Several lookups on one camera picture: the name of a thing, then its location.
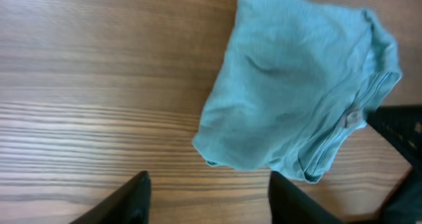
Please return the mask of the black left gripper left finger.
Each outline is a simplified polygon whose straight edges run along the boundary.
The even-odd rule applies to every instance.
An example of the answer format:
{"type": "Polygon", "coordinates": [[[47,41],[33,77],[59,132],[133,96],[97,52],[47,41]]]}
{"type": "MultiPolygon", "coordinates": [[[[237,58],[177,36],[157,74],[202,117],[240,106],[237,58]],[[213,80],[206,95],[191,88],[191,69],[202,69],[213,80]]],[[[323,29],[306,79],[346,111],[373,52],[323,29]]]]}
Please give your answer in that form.
{"type": "Polygon", "coordinates": [[[71,224],[148,224],[152,195],[147,171],[141,171],[71,224]]]}

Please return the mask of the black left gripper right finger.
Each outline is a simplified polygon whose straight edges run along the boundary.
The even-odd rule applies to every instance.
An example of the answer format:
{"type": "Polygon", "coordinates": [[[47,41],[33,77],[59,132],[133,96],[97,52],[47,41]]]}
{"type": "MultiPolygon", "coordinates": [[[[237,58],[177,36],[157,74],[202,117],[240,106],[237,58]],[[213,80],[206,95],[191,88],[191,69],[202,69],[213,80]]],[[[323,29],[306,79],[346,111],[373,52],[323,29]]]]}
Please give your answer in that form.
{"type": "Polygon", "coordinates": [[[275,171],[270,174],[268,201],[272,224],[343,223],[275,171]]]}

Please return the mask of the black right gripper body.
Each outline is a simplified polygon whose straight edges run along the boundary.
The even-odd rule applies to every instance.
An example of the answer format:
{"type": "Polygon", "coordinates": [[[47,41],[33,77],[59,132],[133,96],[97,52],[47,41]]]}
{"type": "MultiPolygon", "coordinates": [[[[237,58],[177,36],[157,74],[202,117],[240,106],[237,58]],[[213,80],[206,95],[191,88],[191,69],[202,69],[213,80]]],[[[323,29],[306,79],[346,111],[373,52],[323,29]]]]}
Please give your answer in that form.
{"type": "Polygon", "coordinates": [[[421,105],[379,107],[366,122],[421,171],[421,105]]]}

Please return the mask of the light blue t-shirt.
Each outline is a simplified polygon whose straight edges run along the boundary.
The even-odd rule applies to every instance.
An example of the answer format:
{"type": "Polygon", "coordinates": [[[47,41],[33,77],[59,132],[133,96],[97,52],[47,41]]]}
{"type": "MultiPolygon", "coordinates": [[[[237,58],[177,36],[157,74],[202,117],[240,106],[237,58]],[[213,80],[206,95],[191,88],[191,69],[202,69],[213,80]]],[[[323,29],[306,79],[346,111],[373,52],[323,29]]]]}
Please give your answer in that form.
{"type": "Polygon", "coordinates": [[[401,77],[396,40],[369,9],[238,0],[193,146],[211,166],[316,183],[401,77]]]}

